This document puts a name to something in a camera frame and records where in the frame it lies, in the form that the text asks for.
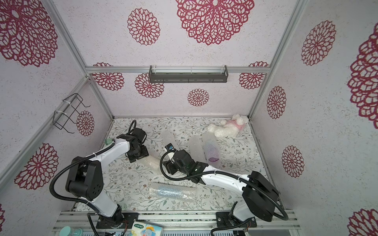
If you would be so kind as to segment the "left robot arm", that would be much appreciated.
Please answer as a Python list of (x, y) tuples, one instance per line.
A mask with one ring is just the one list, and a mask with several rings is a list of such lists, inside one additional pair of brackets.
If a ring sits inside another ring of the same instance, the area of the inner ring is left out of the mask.
[(103, 189), (103, 173), (111, 162), (125, 156), (133, 163), (149, 155), (144, 142), (146, 132), (133, 128), (127, 134), (121, 134), (115, 139), (105, 142), (105, 147), (87, 157), (77, 157), (72, 162), (81, 161), (70, 168), (66, 191), (84, 201), (103, 218), (113, 218), (119, 221), (121, 207), (110, 199)]

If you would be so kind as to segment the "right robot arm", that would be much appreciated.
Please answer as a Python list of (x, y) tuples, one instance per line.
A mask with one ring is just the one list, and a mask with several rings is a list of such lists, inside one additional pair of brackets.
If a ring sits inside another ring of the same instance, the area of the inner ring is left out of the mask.
[(211, 185), (238, 194), (230, 217), (245, 221), (259, 218), (271, 222), (273, 217), (287, 220), (278, 203), (278, 190), (259, 172), (240, 175), (217, 169), (204, 162), (196, 162), (185, 150), (169, 149), (160, 158), (159, 168), (163, 176), (171, 181), (191, 181), (195, 184)]

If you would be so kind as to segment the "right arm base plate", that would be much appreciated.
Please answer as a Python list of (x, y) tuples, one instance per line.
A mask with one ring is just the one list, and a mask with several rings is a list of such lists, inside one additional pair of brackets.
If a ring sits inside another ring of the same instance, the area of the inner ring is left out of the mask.
[[(232, 216), (230, 212), (223, 212), (223, 211), (216, 212), (216, 222), (217, 222), (218, 228), (229, 228), (229, 227), (236, 226), (242, 223), (242, 221)], [(255, 217), (253, 217), (251, 221), (249, 221), (248, 223), (242, 226), (242, 228), (256, 228), (256, 227), (257, 227), (257, 222), (256, 222)]]

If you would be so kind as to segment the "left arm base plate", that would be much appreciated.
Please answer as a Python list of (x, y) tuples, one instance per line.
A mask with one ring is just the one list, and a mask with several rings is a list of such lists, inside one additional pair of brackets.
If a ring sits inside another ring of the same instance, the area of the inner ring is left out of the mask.
[(112, 217), (99, 216), (96, 229), (131, 229), (139, 213), (116, 213)]

